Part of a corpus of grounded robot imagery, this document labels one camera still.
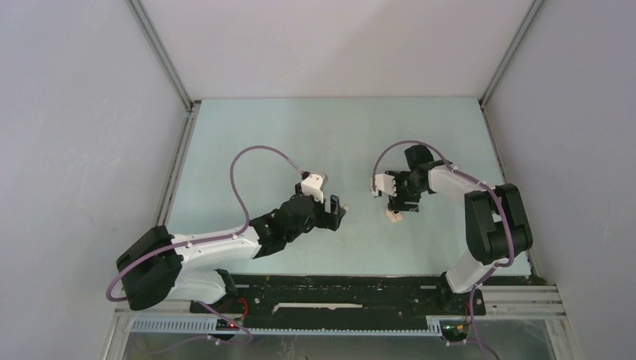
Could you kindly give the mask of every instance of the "wire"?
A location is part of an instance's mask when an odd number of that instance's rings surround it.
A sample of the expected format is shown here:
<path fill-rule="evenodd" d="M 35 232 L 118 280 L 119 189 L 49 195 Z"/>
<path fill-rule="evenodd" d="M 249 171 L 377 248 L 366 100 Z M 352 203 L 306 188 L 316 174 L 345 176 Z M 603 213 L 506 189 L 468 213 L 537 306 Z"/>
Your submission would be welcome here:
<path fill-rule="evenodd" d="M 468 322 L 468 323 L 467 323 L 467 319 L 468 319 L 468 315 L 469 315 L 469 314 L 468 314 L 468 311 L 469 311 L 469 310 L 468 310 L 468 303 L 466 303 L 466 304 L 463 306 L 463 308 L 465 309 L 465 314 L 464 314 L 464 316 L 463 316 L 463 326 L 470 326 L 470 324 L 472 324 L 473 322 L 471 321 L 471 322 Z"/>
<path fill-rule="evenodd" d="M 303 170 L 292 159 L 290 159 L 289 156 L 285 155 L 282 151 L 280 151 L 280 150 L 278 150 L 276 148 L 272 148 L 270 146 L 265 146 L 265 145 L 255 145 L 255 146 L 250 146 L 248 148 L 244 148 L 243 150 L 241 150 L 234 157 L 234 159 L 232 160 L 232 164 L 229 166 L 229 182 L 232 185 L 232 192 L 234 193 L 234 196 L 238 200 L 238 204 L 241 206 L 241 209 L 243 210 L 243 214 L 245 215 L 245 222 L 244 222 L 243 226 L 241 226 L 241 229 L 239 229 L 236 232 L 236 235 L 242 234 L 249 227 L 250 215 L 248 213 L 248 208 L 245 206 L 245 203 L 243 202 L 243 199 L 239 195 L 239 191 L 236 190 L 236 183 L 234 181 L 234 166 L 236 165 L 236 161 L 238 161 L 239 158 L 241 156 L 243 156 L 243 154 L 245 154 L 246 152 L 250 152 L 252 150 L 256 150 L 256 149 L 269 150 L 270 152 L 275 152 L 276 154 L 279 154 L 285 160 L 287 160 L 287 162 L 292 167 L 294 167 L 294 169 L 296 169 L 296 171 L 298 171 L 301 174 L 303 173 Z M 204 244 L 206 242 L 215 242 L 217 240 L 231 239 L 234 235 L 235 234 L 230 233 L 230 234 L 226 234 L 226 235 L 212 236 L 210 238 L 201 238 L 201 239 L 198 239 L 198 240 L 190 241 L 190 244 L 198 245 L 198 244 Z M 123 302 L 123 301 L 126 301 L 127 298 L 125 296 L 122 296 L 122 297 L 119 297 L 119 298 L 114 297 L 113 296 L 113 289 L 115 288 L 115 285 L 117 285 L 117 283 L 127 273 L 129 273 L 132 269 L 134 269 L 139 264 L 145 262 L 146 260 L 148 260 L 148 259 L 150 259 L 152 257 L 156 257 L 159 254 L 165 253 L 166 251 L 171 251 L 173 249 L 181 248 L 181 247 L 184 247 L 186 245 L 188 245 L 188 241 L 182 241 L 182 242 L 178 242 L 176 244 L 166 245 L 164 247 L 158 248 L 157 250 L 153 250 L 153 251 L 141 256 L 139 259 L 136 259 L 135 261 L 133 261 L 130 264 L 128 264 L 128 266 L 126 266 L 123 270 L 121 270 L 121 272 L 119 272 L 117 274 L 117 276 L 115 276 L 115 278 L 112 279 L 112 281 L 110 282 L 110 284 L 106 288 L 106 299 L 108 299 L 110 302 Z"/>
<path fill-rule="evenodd" d="M 236 326 L 237 328 L 241 329 L 249 338 L 247 340 L 241 340 L 241 341 L 228 341 L 228 340 L 222 340 L 219 339 L 218 337 L 212 337 L 211 335 L 197 335 L 197 336 L 193 336 L 193 337 L 189 337 L 185 340 L 179 341 L 178 343 L 174 343 L 164 349 L 159 349 L 159 350 L 146 350 L 146 349 L 141 349 L 139 346 L 137 346 L 137 343 L 135 343 L 133 341 L 133 347 L 135 348 L 135 350 L 139 351 L 140 353 L 144 353 L 146 355 L 158 355 L 158 354 L 162 354 L 162 353 L 167 353 L 169 351 L 172 351 L 178 347 L 180 347 L 181 345 L 190 343 L 192 341 L 199 341 L 199 340 L 214 340 L 214 342 L 216 344 L 219 343 L 225 343 L 225 344 L 231 344 L 231 345 L 247 345 L 249 344 L 253 339 L 254 336 L 252 335 L 252 333 L 245 328 L 243 325 L 241 325 L 240 323 L 236 322 L 234 319 L 230 319 L 229 317 L 223 315 L 222 313 L 219 313 L 218 311 L 216 311 L 215 309 L 211 308 L 209 305 L 207 305 L 205 302 L 203 301 L 197 301 L 199 304 L 201 304 L 201 306 L 203 306 L 207 311 L 209 311 L 210 313 L 216 315 L 217 317 L 220 317 L 221 319 L 227 321 L 229 324 L 233 324 L 234 326 Z"/>
<path fill-rule="evenodd" d="M 470 313 L 470 324 L 472 325 L 472 332 L 475 334 L 475 343 L 479 346 L 479 349 L 481 350 L 481 354 L 485 358 L 488 358 L 488 355 L 486 355 L 487 354 L 486 350 L 488 350 L 488 351 L 490 351 L 491 353 L 494 354 L 494 356 L 495 356 L 495 358 L 497 360 L 500 360 L 500 357 L 493 351 L 493 349 L 490 348 L 488 345 L 482 343 L 482 341 L 479 339 L 479 333 L 477 332 L 477 327 L 476 327 L 476 324 L 475 324 L 475 308 L 474 308 L 474 305 L 473 305 L 473 299 L 475 298 L 475 291 L 477 290 L 477 288 L 480 287 L 495 272 L 495 270 L 497 268 L 508 268 L 508 267 L 512 266 L 512 264 L 515 262 L 515 247 L 514 247 L 514 245 L 512 243 L 512 233 L 510 232 L 510 225 L 508 224 L 508 218 L 506 217 L 506 213 L 503 211 L 503 205 L 501 203 L 501 200 L 494 193 L 494 191 L 491 189 L 490 186 L 486 185 L 483 181 L 479 181 L 476 178 L 472 177 L 471 175 L 468 175 L 465 172 L 458 170 L 456 166 L 452 166 L 450 161 L 448 161 L 439 150 L 434 148 L 432 145 L 427 144 L 426 142 L 422 142 L 422 141 L 418 141 L 418 140 L 402 140 L 402 141 L 398 141 L 398 142 L 390 145 L 388 148 L 384 149 L 384 151 L 382 151 L 380 156 L 377 158 L 376 163 L 373 165 L 373 173 L 371 174 L 371 187 L 372 187 L 373 191 L 377 190 L 376 174 L 377 174 L 377 168 L 380 165 L 380 161 L 382 160 L 382 158 L 384 158 L 384 155 L 386 155 L 386 153 L 389 152 L 389 150 L 393 149 L 396 146 L 403 145 L 403 144 L 417 144 L 417 145 L 426 146 L 427 149 L 429 149 L 429 150 L 433 151 L 435 154 L 437 154 L 439 159 L 442 160 L 442 162 L 444 163 L 446 168 L 448 168 L 448 170 L 450 170 L 451 173 L 455 173 L 455 174 L 461 176 L 462 178 L 468 180 L 469 182 L 474 183 L 475 185 L 479 186 L 480 188 L 484 188 L 488 192 L 490 197 L 493 198 L 493 201 L 495 203 L 497 211 L 499 212 L 499 216 L 501 217 L 501 222 L 503 224 L 503 231 L 505 233 L 505 241 L 506 241 L 506 243 L 508 245 L 508 262 L 505 262 L 503 264 L 500 264 L 500 263 L 494 264 L 493 268 L 488 270 L 488 272 L 481 279 L 479 279 L 475 283 L 475 285 L 472 286 L 472 289 L 470 290 L 468 310 L 469 310 L 469 313 Z"/>
<path fill-rule="evenodd" d="M 245 307 L 245 310 L 243 311 L 243 315 L 241 317 L 239 317 L 239 319 L 241 319 L 241 321 L 243 321 L 243 320 L 245 320 L 245 317 L 248 315 L 248 308 L 249 308 L 248 307 L 248 302 L 244 298 L 237 298 L 236 302 L 240 302 Z"/>

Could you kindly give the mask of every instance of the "white object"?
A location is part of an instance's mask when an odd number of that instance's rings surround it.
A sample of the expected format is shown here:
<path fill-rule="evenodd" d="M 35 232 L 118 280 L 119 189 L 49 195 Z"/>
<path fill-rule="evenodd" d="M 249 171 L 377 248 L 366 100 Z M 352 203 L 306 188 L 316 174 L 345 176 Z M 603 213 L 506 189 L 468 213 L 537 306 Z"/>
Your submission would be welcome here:
<path fill-rule="evenodd" d="M 497 263 L 507 263 L 508 258 L 499 259 L 484 265 L 475 260 L 470 251 L 466 250 L 457 263 L 446 272 L 446 280 L 453 293 L 461 294 L 470 291 L 473 285 L 483 278 Z"/>
<path fill-rule="evenodd" d="M 235 228 L 199 235 L 174 235 L 172 243 L 192 242 L 238 231 L 239 228 Z M 248 227 L 241 235 L 232 238 L 176 248 L 175 252 L 183 256 L 182 268 L 166 299 L 198 300 L 206 304 L 216 302 L 225 295 L 225 283 L 216 271 L 200 271 L 199 268 L 221 261 L 252 259 L 261 248 L 258 239 L 256 230 Z"/>
<path fill-rule="evenodd" d="M 327 184 L 327 175 L 321 172 L 312 172 L 307 178 L 300 183 L 301 191 L 304 195 L 313 197 L 317 202 L 325 202 L 325 194 L 323 188 Z"/>
<path fill-rule="evenodd" d="M 450 197 L 460 206 L 464 206 L 464 194 L 485 191 L 483 187 L 451 172 L 445 165 L 428 172 L 428 186 L 432 191 Z"/>
<path fill-rule="evenodd" d="M 386 209 L 386 217 L 392 223 L 399 223 L 400 221 L 402 221 L 402 219 L 404 219 L 404 215 L 402 215 L 402 211 L 392 211 L 389 209 Z"/>
<path fill-rule="evenodd" d="M 387 193 L 389 196 L 395 196 L 395 178 L 391 175 L 376 174 L 375 175 L 376 188 L 374 190 L 374 184 L 371 182 L 371 192 L 374 197 L 380 196 L 380 191 Z"/>

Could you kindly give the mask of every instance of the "floor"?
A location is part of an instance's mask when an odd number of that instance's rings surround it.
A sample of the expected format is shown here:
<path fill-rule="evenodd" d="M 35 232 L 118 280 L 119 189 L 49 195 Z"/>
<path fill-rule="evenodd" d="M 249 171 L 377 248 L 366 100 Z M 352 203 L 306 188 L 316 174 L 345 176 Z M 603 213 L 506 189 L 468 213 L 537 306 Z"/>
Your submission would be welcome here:
<path fill-rule="evenodd" d="M 325 195 L 349 210 L 337 232 L 314 229 L 284 251 L 215 264 L 239 274 L 438 275 L 467 249 L 464 210 L 441 195 L 424 195 L 419 213 L 392 223 L 386 197 L 371 196 L 375 160 L 399 140 L 436 146 L 467 173 L 491 184 L 502 179 L 479 104 L 469 97 L 204 100 L 169 214 L 171 233 L 204 233 L 241 224 L 230 190 L 234 156 L 252 145 L 288 154 L 305 170 L 328 175 Z M 395 148 L 379 171 L 406 170 Z M 276 154 L 252 151 L 235 169 L 252 218 L 293 194 L 298 173 Z M 525 254 L 497 275 L 528 275 Z"/>

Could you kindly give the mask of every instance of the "glass panel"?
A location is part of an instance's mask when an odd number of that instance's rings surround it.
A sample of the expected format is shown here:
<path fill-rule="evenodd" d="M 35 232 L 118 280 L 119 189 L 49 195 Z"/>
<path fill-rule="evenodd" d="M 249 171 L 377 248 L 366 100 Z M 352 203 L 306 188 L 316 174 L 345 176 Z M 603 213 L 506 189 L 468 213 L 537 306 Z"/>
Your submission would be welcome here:
<path fill-rule="evenodd" d="M 554 359 L 545 322 L 540 320 L 480 321 L 481 339 L 495 349 L 501 359 Z M 256 336 L 246 346 L 198 340 L 169 352 L 148 355 L 139 351 L 159 350 L 191 338 L 187 334 L 131 334 L 125 359 L 259 359 L 259 360 L 483 360 L 476 345 L 446 347 L 436 337 L 350 337 L 350 336 Z"/>

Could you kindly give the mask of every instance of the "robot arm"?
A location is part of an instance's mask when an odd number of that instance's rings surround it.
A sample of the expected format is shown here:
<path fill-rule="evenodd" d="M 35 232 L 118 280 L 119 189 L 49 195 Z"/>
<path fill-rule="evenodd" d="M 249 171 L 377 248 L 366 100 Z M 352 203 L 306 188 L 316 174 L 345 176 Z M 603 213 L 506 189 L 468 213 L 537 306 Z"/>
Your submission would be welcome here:
<path fill-rule="evenodd" d="M 306 172 L 303 178 L 289 200 L 251 219 L 240 234 L 239 228 L 198 235 L 171 235 L 165 226 L 150 229 L 119 257 L 119 271 L 157 248 L 175 245 L 175 249 L 142 262 L 121 279 L 130 309 L 150 308 L 164 299 L 215 303 L 231 287 L 231 277 L 226 271 L 202 271 L 201 267 L 277 253 L 314 227 L 338 230 L 346 211 L 335 195 L 331 195 L 330 211 L 325 211 L 323 188 L 327 176 Z M 222 239 L 200 242 L 210 238 Z M 185 246 L 176 247 L 184 242 Z"/>
<path fill-rule="evenodd" d="M 509 256 L 506 234 L 491 195 L 449 169 L 441 160 L 434 160 L 423 145 L 414 145 L 405 152 L 409 171 L 387 171 L 375 175 L 373 195 L 388 194 L 391 212 L 418 212 L 424 192 L 444 194 L 465 209 L 466 243 L 468 251 L 444 277 L 453 293 L 466 293 L 497 263 Z M 490 187 L 502 202 L 512 234 L 514 255 L 532 247 L 533 236 L 519 190 L 513 184 Z"/>

